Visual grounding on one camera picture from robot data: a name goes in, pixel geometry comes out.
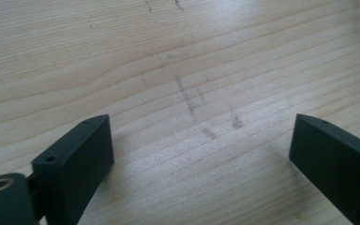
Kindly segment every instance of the light wooden surface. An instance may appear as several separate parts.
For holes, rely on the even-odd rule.
[[[360,137],[360,2],[0,0],[0,174],[104,113],[80,224],[349,224],[287,156],[297,113]]]

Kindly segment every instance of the black plastic part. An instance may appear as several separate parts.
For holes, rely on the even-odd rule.
[[[289,157],[350,222],[360,224],[360,139],[298,114]]]
[[[77,224],[113,164],[110,117],[81,122],[32,161],[49,224]]]
[[[25,177],[19,173],[0,175],[0,225],[35,225],[35,222]]]

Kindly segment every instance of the scratch mark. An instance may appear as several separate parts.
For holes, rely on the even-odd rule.
[[[238,116],[236,116],[233,120],[232,120],[232,127],[234,129],[239,129],[241,127],[244,126],[244,122],[242,122],[242,120],[239,119]]]
[[[144,82],[144,86],[148,88],[147,79],[145,79],[145,75],[142,75],[142,81]]]
[[[212,130],[207,129],[207,128],[205,128],[202,132],[207,138],[210,138],[212,140],[214,140],[218,137],[218,135],[216,133],[214,133]]]
[[[174,3],[176,4],[176,6],[177,6],[177,8],[179,9],[179,10],[182,10],[182,11],[184,11],[184,9],[181,7],[181,5],[180,5],[180,1],[179,0],[174,0]]]
[[[153,9],[150,7],[150,4],[148,3],[148,0],[145,0],[145,4],[147,5],[148,9],[152,11]]]
[[[189,96],[187,95],[186,88],[184,88],[184,85],[183,85],[183,83],[181,81],[181,78],[177,74],[174,75],[174,77],[176,78],[177,85],[179,86],[180,91],[183,94],[183,98],[186,101],[189,114],[191,115],[192,120],[194,120],[194,122],[195,122],[194,116],[195,116],[195,108],[197,106],[194,104],[194,102],[192,102],[191,98],[189,98]]]
[[[198,95],[202,98],[202,100],[204,102],[204,95],[203,95],[203,92],[201,91],[201,89],[199,87],[197,87],[197,92],[198,92]]]
[[[89,23],[90,29],[93,29],[92,24],[90,23],[90,21],[87,21]]]

